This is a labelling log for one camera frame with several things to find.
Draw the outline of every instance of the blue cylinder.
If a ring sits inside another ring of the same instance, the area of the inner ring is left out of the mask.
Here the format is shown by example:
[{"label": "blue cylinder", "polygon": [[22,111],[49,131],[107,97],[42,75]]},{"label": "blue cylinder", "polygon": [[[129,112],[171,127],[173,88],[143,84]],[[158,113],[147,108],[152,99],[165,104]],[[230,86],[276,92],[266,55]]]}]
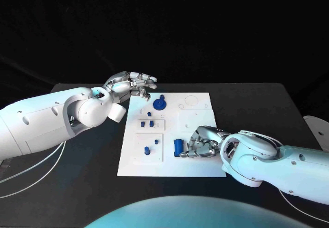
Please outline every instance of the blue cylinder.
[{"label": "blue cylinder", "polygon": [[147,146],[146,146],[146,148],[145,148],[145,153],[146,153],[146,155],[150,155],[150,153],[152,153]]},{"label": "blue cylinder", "polygon": [[165,110],[165,108],[166,108],[166,101],[165,101],[165,96],[163,95],[160,95],[160,98],[155,100],[155,102],[153,102],[153,108],[156,110],[159,110],[159,111],[160,110]]},{"label": "blue cylinder", "polygon": [[184,140],[182,139],[175,139],[173,140],[173,144],[175,144],[173,156],[179,157],[179,154],[184,152]]}]

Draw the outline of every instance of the cable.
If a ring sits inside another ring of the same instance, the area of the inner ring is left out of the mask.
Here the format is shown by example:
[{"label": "cable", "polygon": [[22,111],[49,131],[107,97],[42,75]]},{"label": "cable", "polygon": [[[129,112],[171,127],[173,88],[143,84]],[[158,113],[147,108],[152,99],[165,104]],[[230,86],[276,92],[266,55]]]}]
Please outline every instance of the cable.
[{"label": "cable", "polygon": [[274,139],[273,137],[270,137],[270,136],[267,136],[267,135],[264,135],[264,134],[256,133],[256,132],[250,132],[250,133],[253,133],[253,134],[256,134],[256,135],[259,135],[259,136],[267,138],[269,140],[270,140],[270,139],[274,140],[274,141],[283,146],[283,143],[282,143],[277,139]]},{"label": "cable", "polygon": [[0,196],[0,199],[2,199],[2,198],[6,198],[6,197],[9,197],[9,196],[12,196],[12,195],[15,195],[15,194],[18,194],[18,193],[20,193],[20,192],[25,191],[26,189],[29,189],[35,184],[39,183],[39,181],[46,177],[46,175],[48,175],[49,172],[54,170],[54,168],[55,168],[55,166],[57,166],[57,164],[58,164],[58,161],[59,161],[61,156],[62,156],[62,153],[64,153],[64,148],[62,148],[61,155],[59,155],[59,157],[58,157],[58,159],[57,159],[57,162],[55,162],[55,164],[54,164],[51,170],[48,171],[48,173],[44,175],[44,177],[42,177],[31,186],[28,186],[25,189],[22,189],[20,191],[18,191],[18,192],[15,192],[15,193],[6,195],[6,196]]},{"label": "cable", "polygon": [[299,211],[299,212],[302,212],[305,215],[308,215],[309,217],[312,217],[312,218],[315,218],[315,219],[318,219],[318,220],[321,220],[321,221],[324,221],[324,222],[326,222],[326,223],[329,223],[328,221],[325,221],[324,219],[321,219],[321,218],[318,218],[318,217],[315,217],[315,216],[312,216],[312,215],[309,215],[308,213],[305,213],[300,209],[298,209],[295,206],[293,206],[293,204],[290,203],[290,201],[287,200],[287,198],[285,197],[285,195],[283,195],[283,192],[282,192],[282,190],[279,189],[279,191],[280,191],[280,193],[282,193],[282,196],[283,196],[283,198],[285,198],[285,200],[287,201],[287,203],[290,204],[290,206]]},{"label": "cable", "polygon": [[29,170],[32,170],[38,165],[41,165],[49,158],[51,156],[57,153],[59,147],[62,146],[64,142],[59,144],[58,148],[55,149],[55,151],[46,156],[46,158],[39,162],[36,163],[32,167],[29,167],[25,171],[19,172],[16,175],[13,175],[12,177],[0,180],[0,184],[5,183],[8,180],[10,180],[12,178],[15,178],[16,176],[19,176],[20,174],[23,174],[25,172],[28,172]]}]

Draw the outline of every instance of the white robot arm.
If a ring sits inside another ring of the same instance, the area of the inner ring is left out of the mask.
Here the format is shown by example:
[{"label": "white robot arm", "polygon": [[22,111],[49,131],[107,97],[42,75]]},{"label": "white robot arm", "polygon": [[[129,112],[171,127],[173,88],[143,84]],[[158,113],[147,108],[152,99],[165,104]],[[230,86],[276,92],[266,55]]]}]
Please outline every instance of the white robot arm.
[{"label": "white robot arm", "polygon": [[210,158],[218,153],[223,170],[251,187],[263,181],[285,193],[329,205],[329,153],[276,145],[274,139],[248,131],[230,134],[199,126],[181,157]]},{"label": "white robot arm", "polygon": [[107,117],[120,122],[126,109],[117,103],[132,95],[149,101],[145,87],[156,88],[156,81],[146,74],[123,71],[103,87],[75,88],[5,107],[0,110],[0,160],[52,148],[103,124]]}]

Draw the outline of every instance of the rectangular white plate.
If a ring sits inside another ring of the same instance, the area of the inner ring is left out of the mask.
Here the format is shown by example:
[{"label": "rectangular white plate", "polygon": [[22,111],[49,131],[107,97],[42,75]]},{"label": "rectangular white plate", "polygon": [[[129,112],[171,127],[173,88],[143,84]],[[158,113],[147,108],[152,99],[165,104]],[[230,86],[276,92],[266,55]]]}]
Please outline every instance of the rectangular white plate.
[{"label": "rectangular white plate", "polygon": [[[217,126],[210,94],[150,93],[150,95],[149,102],[136,96],[130,98],[119,176],[225,177],[220,156],[208,159],[173,156],[173,140],[184,139],[186,150],[186,143],[198,126]],[[166,108],[158,111],[153,108],[153,101],[160,95],[165,95]],[[150,120],[155,121],[155,127],[150,127]],[[146,122],[145,128],[140,127],[142,121]],[[163,139],[159,145],[155,145],[155,139],[160,136]],[[146,146],[150,148],[150,155],[145,154]]]}]

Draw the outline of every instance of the screw hole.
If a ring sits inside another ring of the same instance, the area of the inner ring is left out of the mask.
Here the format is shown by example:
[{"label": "screw hole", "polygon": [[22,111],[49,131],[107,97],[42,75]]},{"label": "screw hole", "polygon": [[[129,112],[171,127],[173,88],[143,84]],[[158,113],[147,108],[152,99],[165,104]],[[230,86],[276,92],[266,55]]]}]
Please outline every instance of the screw hole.
[{"label": "screw hole", "polygon": [[305,161],[305,156],[300,154],[300,161]]}]

